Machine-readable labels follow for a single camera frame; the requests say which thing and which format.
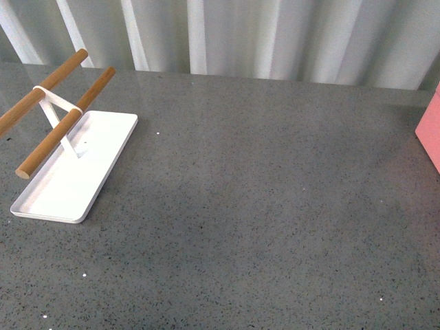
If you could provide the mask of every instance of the speckled stone countertop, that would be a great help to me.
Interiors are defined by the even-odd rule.
[[[53,69],[0,64],[0,112]],[[0,329],[436,329],[431,97],[119,71],[90,109],[139,123],[78,225],[9,211],[50,130],[36,107],[0,140]]]

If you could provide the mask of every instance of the gray countertop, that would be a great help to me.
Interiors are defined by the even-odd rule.
[[[0,64],[0,113],[53,69]],[[0,328],[436,329],[431,97],[119,71],[90,109],[139,123],[78,225],[9,211],[50,130],[36,107],[0,140]]]

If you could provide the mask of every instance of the white metal stand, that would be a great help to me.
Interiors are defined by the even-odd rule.
[[[52,104],[66,111],[80,110],[51,91],[35,88],[46,94],[40,105],[53,127],[59,119]],[[86,112],[12,204],[11,212],[19,217],[80,223],[137,123],[138,117],[131,113]]]

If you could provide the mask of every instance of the wooden dowel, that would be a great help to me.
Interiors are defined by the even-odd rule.
[[[40,86],[46,89],[52,89],[63,81],[81,62],[87,58],[85,49],[78,50],[68,60],[66,60],[58,69],[52,72]],[[7,113],[0,117],[0,138],[3,137],[20,119],[27,114],[38,102],[45,97],[44,91],[33,89]]]
[[[89,88],[76,106],[86,112],[89,105],[102,91],[105,85],[115,74],[115,69],[109,67]],[[81,113],[77,109],[72,109],[55,128],[47,134],[45,139],[35,148],[26,160],[15,170],[15,173],[23,178],[29,179],[32,173],[40,166],[41,162],[50,154],[61,139],[70,131],[75,123],[80,119]]]

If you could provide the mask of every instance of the white bracket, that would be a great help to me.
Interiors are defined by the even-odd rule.
[[[36,88],[41,89],[46,94],[44,99],[42,99],[39,103],[44,111],[44,114],[49,120],[49,123],[51,124],[52,128],[55,128],[56,125],[58,125],[58,123],[60,122],[60,118],[58,118],[58,116],[56,115],[55,109],[52,105],[56,105],[61,109],[66,110],[67,112],[76,109],[81,113],[81,115],[83,115],[83,110],[78,108],[76,105],[70,103],[69,101],[66,101],[64,98],[61,98],[60,96],[56,95],[55,93],[52,93],[50,90],[42,86],[35,86],[33,89]],[[62,138],[61,145],[69,155],[78,158],[78,154],[75,152],[69,139],[67,139],[67,136]]]

